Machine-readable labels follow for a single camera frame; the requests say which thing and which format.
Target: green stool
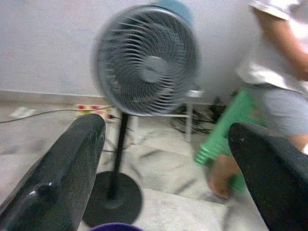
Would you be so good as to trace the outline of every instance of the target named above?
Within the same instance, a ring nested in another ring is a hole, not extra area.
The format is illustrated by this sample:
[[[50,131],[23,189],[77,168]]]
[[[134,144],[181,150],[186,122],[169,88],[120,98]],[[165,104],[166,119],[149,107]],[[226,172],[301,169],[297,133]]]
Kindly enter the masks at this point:
[[[195,157],[198,165],[209,164],[216,160],[220,154],[231,155],[228,145],[228,132],[235,122],[247,122],[267,127],[265,119],[256,106],[253,98],[245,90],[241,90],[234,102],[227,108],[211,132],[207,141],[201,145]],[[241,192],[245,189],[245,180],[242,174],[234,176],[230,185],[233,190]]]

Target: electric fan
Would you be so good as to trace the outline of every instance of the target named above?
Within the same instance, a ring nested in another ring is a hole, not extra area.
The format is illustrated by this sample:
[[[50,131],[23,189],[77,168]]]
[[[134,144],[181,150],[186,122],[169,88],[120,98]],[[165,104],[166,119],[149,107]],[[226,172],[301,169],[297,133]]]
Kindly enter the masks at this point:
[[[142,195],[119,172],[129,115],[160,116],[180,106],[197,77],[200,54],[190,24],[159,6],[139,6],[114,18],[101,35],[95,70],[105,96],[122,111],[113,171],[97,174],[84,221],[132,223]]]

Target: black round base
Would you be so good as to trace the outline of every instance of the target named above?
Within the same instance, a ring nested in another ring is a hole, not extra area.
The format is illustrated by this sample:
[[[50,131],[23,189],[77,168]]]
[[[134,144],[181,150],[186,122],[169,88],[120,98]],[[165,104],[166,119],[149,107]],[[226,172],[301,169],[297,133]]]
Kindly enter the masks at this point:
[[[119,173],[117,193],[113,200],[107,198],[111,171],[96,175],[93,190],[83,215],[83,220],[90,227],[121,222],[131,224],[138,217],[142,195],[136,182],[129,176]]]

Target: metal stand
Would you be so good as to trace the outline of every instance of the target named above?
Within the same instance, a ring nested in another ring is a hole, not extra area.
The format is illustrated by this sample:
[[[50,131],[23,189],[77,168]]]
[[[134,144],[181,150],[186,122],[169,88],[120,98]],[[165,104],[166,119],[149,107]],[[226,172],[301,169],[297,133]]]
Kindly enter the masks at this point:
[[[96,175],[83,219],[91,227],[111,222],[131,224],[139,215],[142,195],[137,183],[120,173],[129,116],[122,114],[114,170]]]

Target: purple container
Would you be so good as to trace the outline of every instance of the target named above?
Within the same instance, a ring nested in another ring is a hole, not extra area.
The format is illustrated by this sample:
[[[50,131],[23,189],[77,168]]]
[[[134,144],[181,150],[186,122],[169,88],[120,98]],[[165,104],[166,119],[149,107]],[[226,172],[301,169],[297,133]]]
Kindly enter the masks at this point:
[[[96,226],[89,231],[143,231],[135,226],[123,223],[108,223]]]

